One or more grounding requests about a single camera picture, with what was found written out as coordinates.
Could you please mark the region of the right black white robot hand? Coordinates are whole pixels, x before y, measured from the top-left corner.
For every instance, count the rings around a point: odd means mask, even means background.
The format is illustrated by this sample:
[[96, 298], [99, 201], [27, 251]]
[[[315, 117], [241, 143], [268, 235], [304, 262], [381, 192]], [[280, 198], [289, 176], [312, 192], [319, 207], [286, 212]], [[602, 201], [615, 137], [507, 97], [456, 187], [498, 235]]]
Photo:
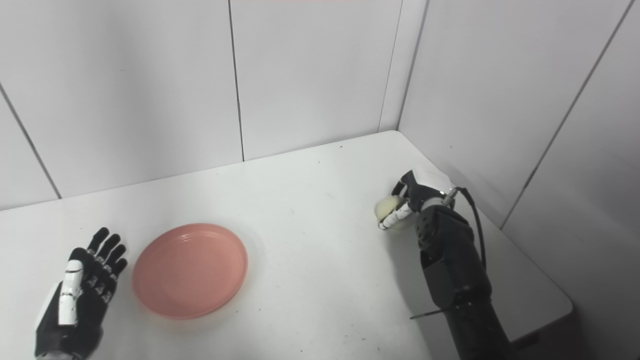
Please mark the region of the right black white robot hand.
[[407, 171], [374, 208], [378, 228], [402, 230], [410, 225], [414, 214], [434, 206], [453, 209], [457, 190], [444, 173], [427, 171], [416, 166]]

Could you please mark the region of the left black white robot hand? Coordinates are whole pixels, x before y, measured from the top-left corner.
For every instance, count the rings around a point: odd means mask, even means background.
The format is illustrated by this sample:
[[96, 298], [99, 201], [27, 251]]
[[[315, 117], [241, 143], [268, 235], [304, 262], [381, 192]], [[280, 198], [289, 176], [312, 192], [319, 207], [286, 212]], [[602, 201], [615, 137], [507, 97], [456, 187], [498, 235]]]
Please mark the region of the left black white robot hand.
[[103, 337], [103, 321], [128, 266], [119, 234], [100, 228], [74, 248], [35, 329], [36, 360], [87, 360]]

